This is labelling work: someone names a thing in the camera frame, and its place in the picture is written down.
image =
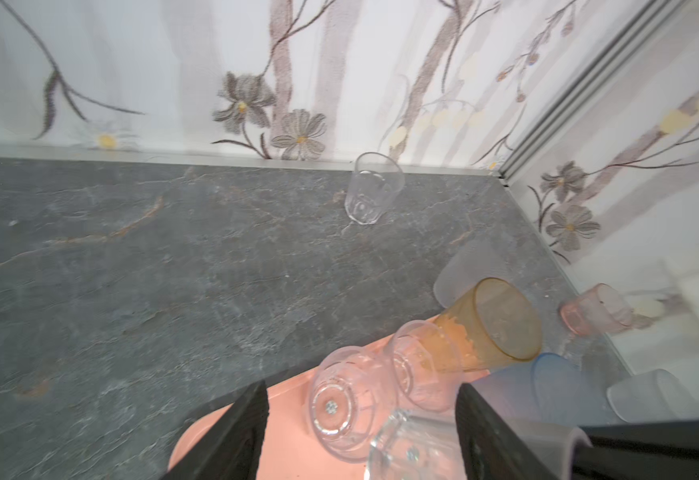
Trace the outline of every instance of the gray flower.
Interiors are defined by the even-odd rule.
[[[565,213],[552,212],[552,222],[547,225],[547,234],[554,236],[563,250],[579,250],[579,236],[581,238],[592,238],[598,230],[600,224],[591,222],[592,212],[585,206],[569,206]]]
[[[585,171],[570,161],[557,167],[557,175],[541,174],[541,191],[547,193],[554,190],[557,201],[562,202],[568,196],[568,192],[577,194],[584,189],[586,177]]]
[[[314,138],[326,132],[326,116],[317,114],[310,118],[307,110],[294,110],[283,117],[285,135],[272,139],[272,146],[285,148],[283,160],[316,160],[326,146]]]
[[[260,127],[270,126],[263,107],[274,104],[275,95],[260,76],[245,74],[236,78],[227,72],[219,96],[230,101],[227,110],[214,111],[214,120],[223,121],[226,131],[239,134],[240,126],[246,121]]]

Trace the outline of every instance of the wall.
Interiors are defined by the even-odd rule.
[[[613,335],[635,373],[699,398],[699,2],[511,182],[584,291],[607,283],[654,320]]]
[[[0,0],[0,144],[497,168],[643,4]]]

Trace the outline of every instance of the white flower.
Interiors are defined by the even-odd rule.
[[[137,135],[113,121],[88,121],[73,134],[75,146],[101,150],[136,150]]]

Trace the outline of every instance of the countertop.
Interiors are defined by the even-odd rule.
[[[409,174],[377,225],[349,172],[0,160],[0,478],[158,478],[249,383],[441,311],[479,237],[599,386],[625,375],[557,316],[575,292],[496,178]]]

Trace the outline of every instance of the wallpaper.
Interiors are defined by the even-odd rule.
[[[511,182],[580,291],[607,283],[646,318],[613,344],[699,397],[699,2]]]
[[[498,168],[643,4],[0,0],[0,143]]]

